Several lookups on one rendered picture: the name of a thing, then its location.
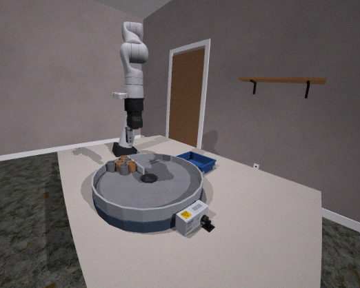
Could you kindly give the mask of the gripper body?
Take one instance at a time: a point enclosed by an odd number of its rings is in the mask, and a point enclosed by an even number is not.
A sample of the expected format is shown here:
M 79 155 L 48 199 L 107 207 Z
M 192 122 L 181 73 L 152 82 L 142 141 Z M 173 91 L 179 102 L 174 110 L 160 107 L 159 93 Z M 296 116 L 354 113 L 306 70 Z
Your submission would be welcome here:
M 124 99 L 125 111 L 127 111 L 127 126 L 133 129 L 142 128 L 143 86 L 125 85 L 124 93 L 113 92 L 112 97 Z

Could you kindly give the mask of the blue square tray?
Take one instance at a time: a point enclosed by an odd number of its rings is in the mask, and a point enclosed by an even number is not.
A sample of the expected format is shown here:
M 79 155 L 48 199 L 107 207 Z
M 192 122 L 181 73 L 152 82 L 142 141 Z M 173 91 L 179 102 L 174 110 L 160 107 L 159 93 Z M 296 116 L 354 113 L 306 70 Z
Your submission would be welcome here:
M 209 172 L 210 170 L 215 168 L 215 162 L 217 160 L 213 158 L 209 158 L 207 156 L 203 156 L 194 152 L 186 152 L 184 154 L 180 154 L 177 157 L 183 158 L 187 161 L 190 161 L 194 165 L 196 165 L 202 174 L 204 175 L 206 172 Z

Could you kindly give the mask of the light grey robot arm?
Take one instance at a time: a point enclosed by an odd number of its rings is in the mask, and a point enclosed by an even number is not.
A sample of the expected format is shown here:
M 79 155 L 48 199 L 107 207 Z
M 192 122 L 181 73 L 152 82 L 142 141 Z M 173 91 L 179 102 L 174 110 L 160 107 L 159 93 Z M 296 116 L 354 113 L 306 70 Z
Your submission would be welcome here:
M 143 25 L 135 22 L 124 22 L 122 25 L 122 37 L 125 43 L 120 47 L 120 56 L 124 68 L 125 85 L 143 85 L 143 72 L 140 63 L 145 63 L 148 60 L 148 49 L 142 43 Z M 127 116 L 123 123 L 119 145 L 132 148 L 133 143 L 126 142 L 126 121 Z

